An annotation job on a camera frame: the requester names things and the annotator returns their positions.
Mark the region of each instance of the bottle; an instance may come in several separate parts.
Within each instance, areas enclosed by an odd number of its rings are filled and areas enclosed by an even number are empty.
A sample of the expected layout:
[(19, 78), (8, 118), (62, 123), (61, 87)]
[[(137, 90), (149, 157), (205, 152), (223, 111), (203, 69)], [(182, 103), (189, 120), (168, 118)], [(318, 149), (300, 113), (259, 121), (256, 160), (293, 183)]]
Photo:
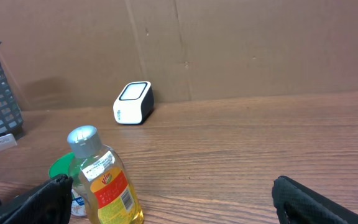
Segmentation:
[(101, 143), (96, 128), (76, 128), (67, 142), (74, 153), (69, 168), (73, 189), (83, 198), (90, 222), (142, 224), (143, 211), (124, 164), (111, 147)]

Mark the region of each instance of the brown tabletop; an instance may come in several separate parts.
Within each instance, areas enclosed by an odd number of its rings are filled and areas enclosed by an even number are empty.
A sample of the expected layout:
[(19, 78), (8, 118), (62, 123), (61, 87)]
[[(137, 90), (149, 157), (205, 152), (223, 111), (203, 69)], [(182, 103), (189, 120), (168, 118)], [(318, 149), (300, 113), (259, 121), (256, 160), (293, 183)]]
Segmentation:
[(67, 134), (91, 124), (124, 161), (145, 223), (278, 223), (280, 175), (358, 213), (358, 92), (162, 104), (142, 126), (116, 124), (111, 107), (23, 115), (27, 134), (0, 152), (3, 202), (46, 181)]

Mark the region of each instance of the yellow liquid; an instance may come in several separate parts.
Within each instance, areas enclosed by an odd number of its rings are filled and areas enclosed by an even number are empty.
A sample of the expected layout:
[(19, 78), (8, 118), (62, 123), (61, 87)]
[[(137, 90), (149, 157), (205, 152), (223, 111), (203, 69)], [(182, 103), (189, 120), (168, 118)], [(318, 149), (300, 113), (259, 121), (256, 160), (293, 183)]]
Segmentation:
[[(107, 153), (107, 150), (102, 149), (98, 153), (98, 156), (102, 157), (105, 155), (105, 153)], [(125, 170), (123, 168), (120, 158), (117, 156), (117, 154), (114, 151), (112, 153), (113, 153), (113, 156), (115, 157), (115, 163), (111, 164), (109, 167), (107, 167), (106, 170), (112, 169), (113, 167), (119, 167), (125, 173)], [(133, 215), (133, 218), (129, 223), (130, 224), (143, 224), (143, 222), (144, 222), (143, 211), (142, 211), (142, 208), (140, 207), (140, 203), (139, 203), (139, 200), (135, 193), (134, 186), (133, 186), (131, 180), (128, 178), (126, 173), (125, 173), (125, 176), (127, 178), (129, 190), (131, 191), (131, 195), (132, 195), (132, 198), (134, 199), (134, 206), (135, 206), (135, 214)], [(95, 195), (92, 193), (92, 191), (90, 191), (91, 184), (97, 178), (93, 179), (92, 181), (88, 181), (88, 179), (85, 177), (84, 173), (82, 173), (82, 172), (80, 172), (78, 174), (78, 178), (79, 178), (80, 182), (83, 184), (83, 187), (74, 188), (74, 190), (76, 192), (78, 192), (83, 197), (83, 200), (85, 203), (86, 215), (88, 216), (88, 219), (90, 220), (90, 222), (92, 224), (99, 224), (101, 222), (99, 221), (99, 218), (98, 218), (98, 208), (99, 208), (98, 199), (95, 197)]]

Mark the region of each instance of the green round object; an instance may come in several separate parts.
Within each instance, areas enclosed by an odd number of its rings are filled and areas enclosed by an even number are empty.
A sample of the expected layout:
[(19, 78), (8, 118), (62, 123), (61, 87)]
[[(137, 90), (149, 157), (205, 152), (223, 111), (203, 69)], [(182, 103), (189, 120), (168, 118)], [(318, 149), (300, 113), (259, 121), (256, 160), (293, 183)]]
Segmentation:
[(49, 168), (49, 177), (55, 177), (59, 174), (68, 175), (68, 168), (70, 166), (71, 161), (74, 158), (74, 154), (68, 153), (65, 154), (62, 158), (58, 159), (50, 168)]

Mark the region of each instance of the brown backdrop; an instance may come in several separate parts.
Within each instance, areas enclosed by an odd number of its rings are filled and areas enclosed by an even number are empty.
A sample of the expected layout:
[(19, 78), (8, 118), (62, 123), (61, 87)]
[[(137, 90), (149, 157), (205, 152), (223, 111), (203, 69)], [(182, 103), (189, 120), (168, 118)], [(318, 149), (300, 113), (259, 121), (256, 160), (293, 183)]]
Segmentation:
[(355, 0), (0, 0), (23, 110), (358, 90)]

